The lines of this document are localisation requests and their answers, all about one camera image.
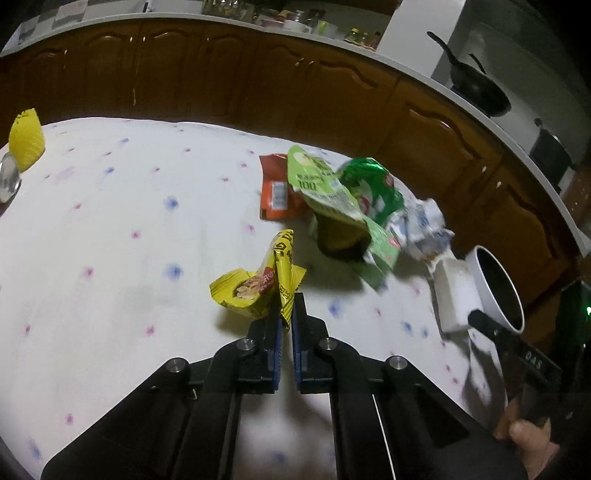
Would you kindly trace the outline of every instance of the cabinet door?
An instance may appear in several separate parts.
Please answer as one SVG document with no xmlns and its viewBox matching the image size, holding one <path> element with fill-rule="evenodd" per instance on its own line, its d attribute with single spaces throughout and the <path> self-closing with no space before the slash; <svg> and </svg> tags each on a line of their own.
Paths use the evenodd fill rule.
<svg viewBox="0 0 591 480">
<path fill-rule="evenodd" d="M 180 121 L 187 116 L 190 66 L 203 27 L 195 21 L 143 21 L 135 54 L 132 111 L 138 118 Z"/>
<path fill-rule="evenodd" d="M 316 46 L 306 59 L 310 81 L 295 127 L 296 141 L 362 155 L 398 77 L 362 56 Z"/>
<path fill-rule="evenodd" d="M 34 108 L 42 125 L 71 118 L 65 101 L 70 40 L 70 33 L 62 34 L 23 51 L 19 77 L 25 108 Z"/>
<path fill-rule="evenodd" d="M 233 125 L 258 32 L 244 27 L 209 24 L 203 32 L 194 78 L 189 119 Z"/>
<path fill-rule="evenodd" d="M 19 59 L 18 53 L 0 58 L 0 148 L 8 142 L 14 119 L 25 109 L 18 91 Z"/>
<path fill-rule="evenodd" d="M 129 116 L 139 21 L 109 22 L 73 34 L 67 93 L 73 116 Z"/>
<path fill-rule="evenodd" d="M 551 212 L 504 165 L 466 212 L 457 245 L 467 252 L 482 245 L 496 256 L 529 305 L 568 268 Z"/>
<path fill-rule="evenodd" d="M 311 61 L 312 43 L 265 33 L 255 52 L 239 109 L 240 128 L 291 138 L 304 107 L 304 67 Z"/>
<path fill-rule="evenodd" d="M 382 140 L 372 155 L 418 198 L 433 198 L 449 224 L 501 162 L 491 135 L 410 82 L 399 82 L 377 130 Z"/>
</svg>

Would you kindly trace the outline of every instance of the hand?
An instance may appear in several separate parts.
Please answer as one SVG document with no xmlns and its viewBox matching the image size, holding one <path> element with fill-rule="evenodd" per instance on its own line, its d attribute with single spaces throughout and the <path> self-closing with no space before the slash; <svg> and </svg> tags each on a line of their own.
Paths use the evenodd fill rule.
<svg viewBox="0 0 591 480">
<path fill-rule="evenodd" d="M 550 441 L 550 419 L 541 427 L 519 419 L 519 398 L 509 402 L 493 435 L 497 440 L 510 437 L 517 445 L 521 462 L 529 480 L 537 477 L 560 447 Z"/>
</svg>

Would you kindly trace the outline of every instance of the frying pan handle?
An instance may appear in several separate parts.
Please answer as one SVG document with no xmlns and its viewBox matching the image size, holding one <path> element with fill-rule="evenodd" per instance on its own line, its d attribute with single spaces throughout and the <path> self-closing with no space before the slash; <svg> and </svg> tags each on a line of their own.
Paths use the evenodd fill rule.
<svg viewBox="0 0 591 480">
<path fill-rule="evenodd" d="M 472 60 L 474 60 L 476 62 L 476 64 L 478 65 L 478 68 L 480 68 L 481 72 L 484 73 L 484 75 L 486 75 L 486 70 L 482 66 L 482 63 L 480 63 L 480 60 L 478 60 L 478 58 L 476 58 L 476 55 L 474 55 L 473 53 L 469 53 L 468 55 L 470 55 L 472 57 Z"/>
<path fill-rule="evenodd" d="M 431 32 L 431 31 L 427 32 L 427 35 L 429 37 L 431 37 L 433 40 L 435 40 L 437 43 L 439 43 L 439 46 L 443 49 L 443 51 L 447 55 L 447 58 L 449 59 L 449 62 L 452 65 L 457 65 L 460 63 L 460 61 L 452 53 L 452 50 L 447 46 L 447 44 L 441 38 L 439 38 L 437 35 L 435 35 L 435 33 Z"/>
</svg>

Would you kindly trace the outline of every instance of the green packaging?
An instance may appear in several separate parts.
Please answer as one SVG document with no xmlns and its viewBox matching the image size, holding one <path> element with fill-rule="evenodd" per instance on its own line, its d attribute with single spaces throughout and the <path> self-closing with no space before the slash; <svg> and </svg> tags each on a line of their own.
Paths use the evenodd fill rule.
<svg viewBox="0 0 591 480">
<path fill-rule="evenodd" d="M 380 226 L 386 224 L 392 213 L 404 208 L 404 198 L 394 187 L 394 177 L 373 158 L 353 158 L 337 173 L 361 212 Z"/>
<path fill-rule="evenodd" d="M 291 147 L 287 152 L 287 181 L 316 213 L 367 230 L 357 200 L 321 158 L 312 157 L 297 145 Z"/>
<path fill-rule="evenodd" d="M 316 214 L 369 233 L 371 241 L 362 261 L 351 262 L 351 265 L 372 288 L 378 289 L 400 252 L 394 235 L 361 212 L 358 200 L 343 187 L 337 174 L 321 158 L 308 155 L 296 145 L 287 153 L 287 180 L 295 191 L 301 192 Z M 318 238 L 317 216 L 310 225 L 310 234 Z"/>
</svg>

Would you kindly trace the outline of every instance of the screw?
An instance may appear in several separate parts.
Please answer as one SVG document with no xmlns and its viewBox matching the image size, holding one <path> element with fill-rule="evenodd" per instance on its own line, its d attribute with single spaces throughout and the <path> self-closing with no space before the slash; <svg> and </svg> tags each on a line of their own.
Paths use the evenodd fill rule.
<svg viewBox="0 0 591 480">
<path fill-rule="evenodd" d="M 238 347 L 238 349 L 244 350 L 245 352 L 252 350 L 255 347 L 255 345 L 256 345 L 255 341 L 251 340 L 248 337 L 240 338 L 239 340 L 236 341 L 236 346 Z"/>
<path fill-rule="evenodd" d="M 394 355 L 390 357 L 388 363 L 395 370 L 404 370 L 408 366 L 408 361 L 400 355 Z"/>
<path fill-rule="evenodd" d="M 166 362 L 166 370 L 172 374 L 179 373 L 185 366 L 185 361 L 182 358 L 171 358 Z"/>
<path fill-rule="evenodd" d="M 320 342 L 318 342 L 322 350 L 334 350 L 338 343 L 338 340 L 332 337 L 323 338 Z"/>
</svg>

